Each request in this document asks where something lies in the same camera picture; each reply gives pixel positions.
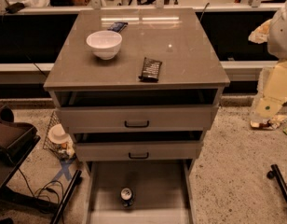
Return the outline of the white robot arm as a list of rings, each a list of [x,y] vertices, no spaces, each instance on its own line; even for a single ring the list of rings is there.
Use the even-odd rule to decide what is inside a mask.
[[[277,59],[262,69],[250,112],[252,128],[274,129],[277,114],[287,102],[287,0],[270,20],[251,32],[249,40],[266,42],[268,53]]]

